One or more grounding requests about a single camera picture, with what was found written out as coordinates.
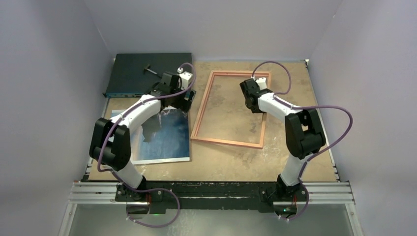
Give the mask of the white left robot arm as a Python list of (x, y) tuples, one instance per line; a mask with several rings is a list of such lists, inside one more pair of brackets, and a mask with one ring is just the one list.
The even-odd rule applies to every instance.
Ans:
[(195, 95), (191, 89), (194, 81), (195, 75), (190, 72), (165, 72), (159, 82), (121, 114), (95, 122), (89, 156), (97, 161), (99, 172), (112, 172), (127, 185), (127, 194), (134, 201), (144, 199), (147, 188), (144, 176), (130, 160), (130, 132), (167, 107), (189, 111)]

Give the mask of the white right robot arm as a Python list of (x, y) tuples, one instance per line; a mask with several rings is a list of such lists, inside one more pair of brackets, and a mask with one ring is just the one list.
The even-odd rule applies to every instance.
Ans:
[(323, 125), (317, 109), (295, 106), (266, 87), (265, 78), (247, 79), (239, 84), (246, 107), (254, 114), (267, 113), (285, 125), (285, 142), (289, 157), (277, 177), (276, 193), (290, 199), (300, 188), (308, 158), (326, 144)]

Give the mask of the blue landscape photo print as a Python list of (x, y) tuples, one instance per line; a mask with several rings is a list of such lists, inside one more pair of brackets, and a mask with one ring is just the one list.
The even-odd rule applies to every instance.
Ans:
[(168, 107), (130, 131), (134, 165), (190, 161), (188, 113)]

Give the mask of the pink wooden picture frame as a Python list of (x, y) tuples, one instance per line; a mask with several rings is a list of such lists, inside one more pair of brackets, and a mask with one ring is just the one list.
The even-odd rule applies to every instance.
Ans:
[(252, 114), (239, 84), (251, 71), (210, 72), (190, 139), (220, 145), (262, 149), (266, 114)]

